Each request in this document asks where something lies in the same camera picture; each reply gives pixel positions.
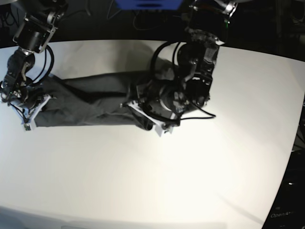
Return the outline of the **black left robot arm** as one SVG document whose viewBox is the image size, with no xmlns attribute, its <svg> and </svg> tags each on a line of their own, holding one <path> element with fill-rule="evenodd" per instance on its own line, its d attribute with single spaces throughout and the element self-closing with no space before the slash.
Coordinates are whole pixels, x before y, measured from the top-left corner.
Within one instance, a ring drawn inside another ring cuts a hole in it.
<svg viewBox="0 0 305 229">
<path fill-rule="evenodd" d="M 138 103 L 146 115 L 176 124 L 183 114 L 203 109 L 210 99 L 217 55 L 227 40 L 237 6 L 235 0 L 192 1 L 186 15 L 187 41 L 175 41 L 171 65 L 165 71 L 157 70 L 156 62 L 172 42 L 160 45 L 150 62 L 150 80 L 139 87 Z"/>
</svg>

